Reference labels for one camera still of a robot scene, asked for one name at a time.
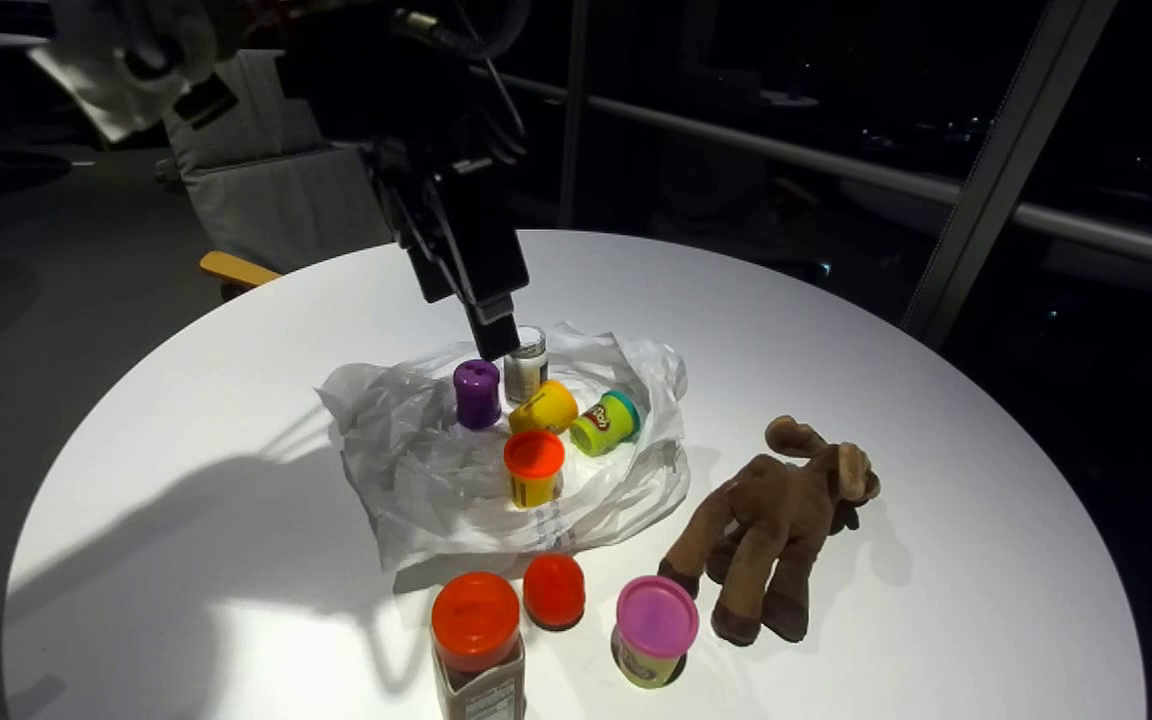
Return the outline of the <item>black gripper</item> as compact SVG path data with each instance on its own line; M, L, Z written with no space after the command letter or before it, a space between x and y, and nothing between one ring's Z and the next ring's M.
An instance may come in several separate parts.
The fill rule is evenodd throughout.
M493 154L442 160L399 139L385 139L367 160L418 296L428 303L455 296L484 359L516 350L513 296L526 283L526 266L504 210L504 166Z

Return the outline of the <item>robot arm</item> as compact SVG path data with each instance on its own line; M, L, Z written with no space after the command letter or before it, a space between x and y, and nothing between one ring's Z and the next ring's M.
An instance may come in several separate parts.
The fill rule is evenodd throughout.
M33 46L104 139L239 108L237 59L266 56L334 143L357 143L428 303L455 296L476 350L520 349L526 283L504 197L526 127L497 71L531 0L44 0Z

